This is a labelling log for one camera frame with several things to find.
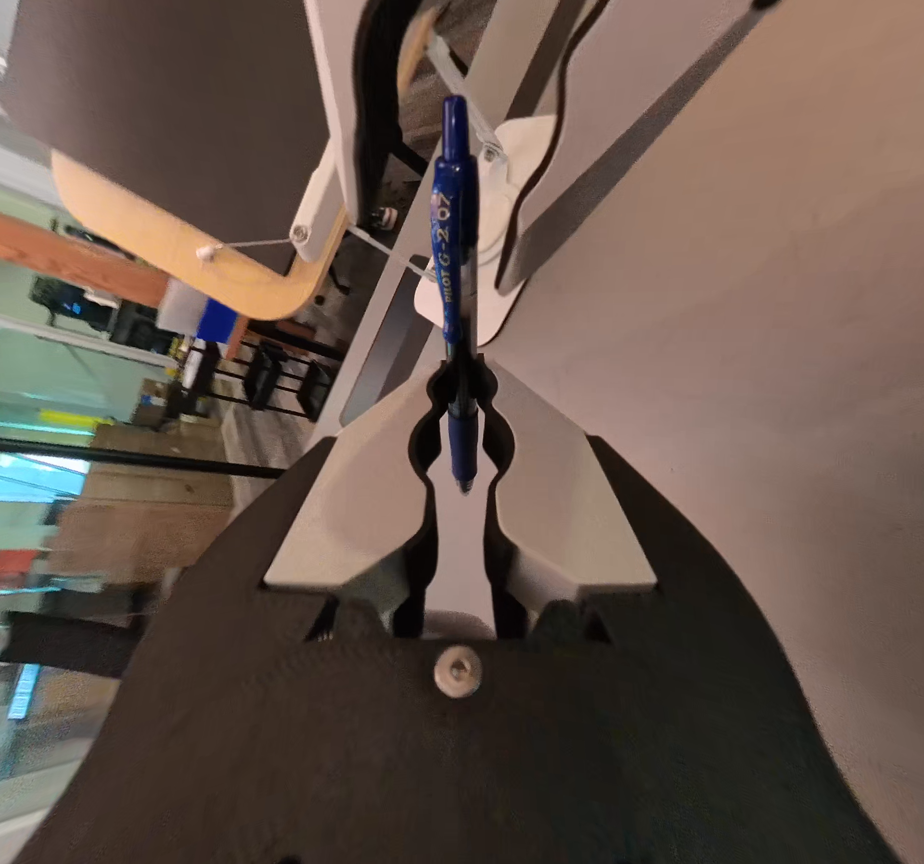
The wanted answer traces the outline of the blue storage box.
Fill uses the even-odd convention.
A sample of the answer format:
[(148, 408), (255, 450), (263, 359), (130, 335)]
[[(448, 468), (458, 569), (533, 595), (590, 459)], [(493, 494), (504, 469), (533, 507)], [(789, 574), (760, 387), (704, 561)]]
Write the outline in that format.
[(205, 350), (217, 347), (225, 361), (237, 357), (237, 351), (248, 332), (250, 318), (235, 312), (218, 300), (208, 297), (194, 335), (191, 349)]

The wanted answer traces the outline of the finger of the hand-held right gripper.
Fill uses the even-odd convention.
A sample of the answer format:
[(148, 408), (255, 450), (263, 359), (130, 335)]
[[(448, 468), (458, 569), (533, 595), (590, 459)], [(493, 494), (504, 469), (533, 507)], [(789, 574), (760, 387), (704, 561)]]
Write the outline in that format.
[(596, 0), (556, 76), (549, 145), (521, 190), (495, 278), (501, 294), (530, 277), (547, 213), (749, 10), (753, 0)]
[(400, 139), (400, 53), (423, 0), (303, 1), (346, 213), (365, 223)]

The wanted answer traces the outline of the blue pen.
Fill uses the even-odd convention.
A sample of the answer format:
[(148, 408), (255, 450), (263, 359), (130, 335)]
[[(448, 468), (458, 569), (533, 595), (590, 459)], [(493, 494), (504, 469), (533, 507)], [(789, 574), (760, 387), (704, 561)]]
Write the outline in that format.
[(434, 165), (431, 242), (446, 361), (455, 385), (447, 406), (452, 474), (464, 494), (474, 484), (478, 458), (478, 239), (479, 173), (469, 146), (468, 104), (452, 95), (443, 103), (442, 151)]

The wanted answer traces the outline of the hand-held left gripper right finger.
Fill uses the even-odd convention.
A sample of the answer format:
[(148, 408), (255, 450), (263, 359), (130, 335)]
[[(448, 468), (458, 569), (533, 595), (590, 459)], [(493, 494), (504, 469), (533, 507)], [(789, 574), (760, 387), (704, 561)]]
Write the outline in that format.
[(481, 365), (484, 567), (495, 632), (521, 639), (553, 603), (641, 595), (657, 579), (589, 436), (510, 371)]

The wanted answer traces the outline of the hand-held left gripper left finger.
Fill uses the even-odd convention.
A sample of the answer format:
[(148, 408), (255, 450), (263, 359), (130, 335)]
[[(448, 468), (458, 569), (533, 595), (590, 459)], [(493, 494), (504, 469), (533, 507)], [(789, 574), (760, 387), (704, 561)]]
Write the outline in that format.
[(334, 438), (263, 582), (371, 604), (398, 638), (419, 638), (438, 557), (433, 484), (443, 409), (411, 378)]

